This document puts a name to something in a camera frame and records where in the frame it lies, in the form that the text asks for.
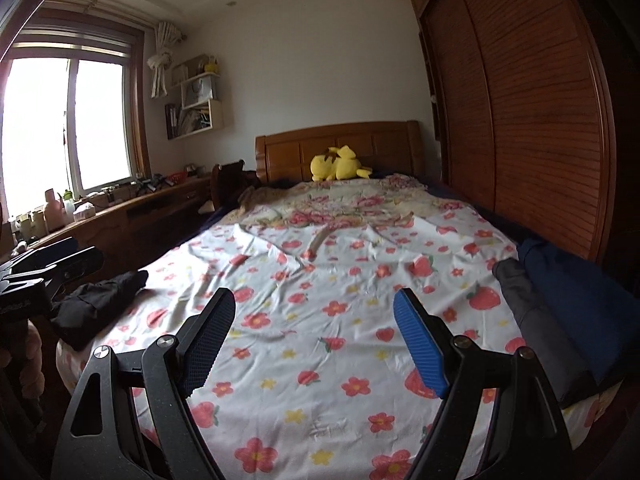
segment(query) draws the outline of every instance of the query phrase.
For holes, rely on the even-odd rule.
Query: red basket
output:
[[[170,180],[174,184],[182,184],[185,180],[187,180],[187,172],[179,171],[178,173],[172,173],[167,177],[167,180]]]

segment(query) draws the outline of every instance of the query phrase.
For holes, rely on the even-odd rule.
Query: blue gripper pad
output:
[[[421,316],[417,309],[421,309],[424,315]],[[426,313],[410,289],[403,288],[398,290],[394,297],[394,317],[422,382],[443,399],[447,395],[450,385],[445,375],[444,356],[423,321],[423,317],[426,320],[428,317],[435,316]],[[434,322],[437,323],[436,320],[442,322],[440,318],[435,318]]]
[[[236,317],[233,293],[228,288],[219,288],[202,313],[193,317],[195,319],[190,322],[186,336],[177,349],[178,354],[182,355],[182,378],[178,388],[184,398],[203,387],[207,380]]]

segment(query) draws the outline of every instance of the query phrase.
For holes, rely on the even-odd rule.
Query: silver bolt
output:
[[[172,335],[163,335],[162,337],[158,338],[158,341],[156,341],[156,344],[160,347],[160,348],[167,348],[169,346],[171,346],[172,344],[174,344],[175,338]]]
[[[471,346],[471,339],[466,335],[457,335],[453,338],[453,344],[458,348],[469,348]]]
[[[107,355],[109,355],[109,347],[108,346],[98,346],[98,348],[96,348],[94,350],[94,357],[97,357],[98,359],[102,359],[103,357],[107,357]]]
[[[528,346],[519,348],[518,354],[520,354],[520,357],[522,357],[523,359],[533,359],[536,356],[536,353]]]

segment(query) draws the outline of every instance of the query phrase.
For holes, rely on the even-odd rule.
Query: stuffed animal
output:
[[[315,182],[321,180],[347,180],[348,178],[369,178],[373,170],[364,168],[349,146],[329,148],[311,161],[311,174]]]

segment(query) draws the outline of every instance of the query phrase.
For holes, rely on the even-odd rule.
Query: bed sheet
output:
[[[440,400],[395,324],[395,291],[482,348],[524,344],[490,269],[512,242],[468,205],[416,180],[301,184],[256,192],[216,225],[146,267],[133,306],[83,352],[58,346],[73,388],[93,348],[145,348],[176,333],[220,286],[237,314],[191,413],[228,478],[401,480]],[[482,453],[495,392],[485,390],[459,478]],[[142,431],[157,440],[143,390]],[[574,447],[598,397],[565,410]]]

